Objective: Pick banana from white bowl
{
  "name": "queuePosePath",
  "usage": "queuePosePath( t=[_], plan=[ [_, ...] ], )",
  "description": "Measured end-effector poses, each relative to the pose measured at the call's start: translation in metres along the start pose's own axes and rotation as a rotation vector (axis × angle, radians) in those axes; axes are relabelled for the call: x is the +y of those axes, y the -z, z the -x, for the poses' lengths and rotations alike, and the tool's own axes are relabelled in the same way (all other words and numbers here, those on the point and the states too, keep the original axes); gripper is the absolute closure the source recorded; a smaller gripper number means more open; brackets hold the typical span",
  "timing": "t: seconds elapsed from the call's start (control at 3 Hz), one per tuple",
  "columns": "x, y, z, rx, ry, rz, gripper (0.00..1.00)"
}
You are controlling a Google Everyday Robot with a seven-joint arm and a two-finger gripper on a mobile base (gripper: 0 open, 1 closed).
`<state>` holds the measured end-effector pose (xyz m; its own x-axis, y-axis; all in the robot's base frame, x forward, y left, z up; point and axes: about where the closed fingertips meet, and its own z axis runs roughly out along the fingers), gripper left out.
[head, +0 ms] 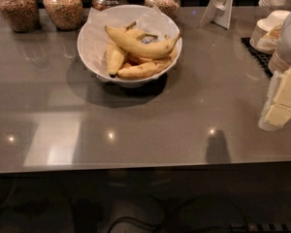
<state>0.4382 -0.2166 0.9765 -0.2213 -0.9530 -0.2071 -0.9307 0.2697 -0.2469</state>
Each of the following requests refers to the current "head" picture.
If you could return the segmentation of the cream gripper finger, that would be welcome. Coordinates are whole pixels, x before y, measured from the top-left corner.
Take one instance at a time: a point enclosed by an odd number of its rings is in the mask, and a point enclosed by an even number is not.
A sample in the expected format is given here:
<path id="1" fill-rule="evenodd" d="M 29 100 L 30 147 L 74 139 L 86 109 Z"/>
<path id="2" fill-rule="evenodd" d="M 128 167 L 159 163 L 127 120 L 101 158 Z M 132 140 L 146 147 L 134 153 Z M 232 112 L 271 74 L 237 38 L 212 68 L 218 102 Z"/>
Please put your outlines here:
<path id="1" fill-rule="evenodd" d="M 291 119 L 291 110 L 281 105 L 271 105 L 265 115 L 267 123 L 280 127 Z"/>
<path id="2" fill-rule="evenodd" d="M 291 68 L 283 74 L 274 102 L 291 110 Z"/>

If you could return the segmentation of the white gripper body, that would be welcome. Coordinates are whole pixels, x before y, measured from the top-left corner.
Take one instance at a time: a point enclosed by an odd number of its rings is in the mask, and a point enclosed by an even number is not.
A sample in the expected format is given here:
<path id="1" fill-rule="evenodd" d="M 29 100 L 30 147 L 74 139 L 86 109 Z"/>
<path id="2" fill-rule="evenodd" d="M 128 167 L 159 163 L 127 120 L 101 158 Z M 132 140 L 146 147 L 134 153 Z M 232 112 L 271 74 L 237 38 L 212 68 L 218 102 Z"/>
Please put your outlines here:
<path id="1" fill-rule="evenodd" d="M 274 98 L 275 98 L 276 92 L 277 92 L 277 90 L 279 88 L 279 84 L 281 82 L 281 78 L 282 78 L 284 73 L 275 71 L 274 75 L 271 78 L 270 86 L 269 86 L 269 90 L 268 90 L 268 95 L 267 95 L 267 101 L 266 101 L 266 103 L 264 105 L 264 108 L 263 108 L 263 110 L 261 112 L 260 119 L 259 119 L 259 122 L 258 122 L 258 125 L 259 125 L 259 127 L 261 129 L 264 129 L 264 130 L 267 130 L 267 131 L 276 131 L 276 130 L 282 128 L 287 123 L 286 122 L 283 126 L 277 127 L 277 126 L 274 126 L 274 125 L 271 125 L 271 124 L 267 123 L 266 120 L 265 120 L 265 115 L 266 115 L 267 111 L 269 110 L 270 106 L 271 105 L 277 105 L 274 102 Z"/>

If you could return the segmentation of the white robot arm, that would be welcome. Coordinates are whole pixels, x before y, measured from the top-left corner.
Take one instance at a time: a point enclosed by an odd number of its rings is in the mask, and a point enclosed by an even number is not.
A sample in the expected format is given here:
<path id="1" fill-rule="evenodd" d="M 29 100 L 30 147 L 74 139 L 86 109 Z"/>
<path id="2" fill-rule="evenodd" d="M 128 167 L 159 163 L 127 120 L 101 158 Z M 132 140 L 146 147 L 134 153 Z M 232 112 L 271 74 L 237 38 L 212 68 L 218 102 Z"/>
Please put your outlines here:
<path id="1" fill-rule="evenodd" d="M 291 12 L 283 22 L 268 68 L 273 76 L 258 125 L 276 131 L 291 119 Z"/>

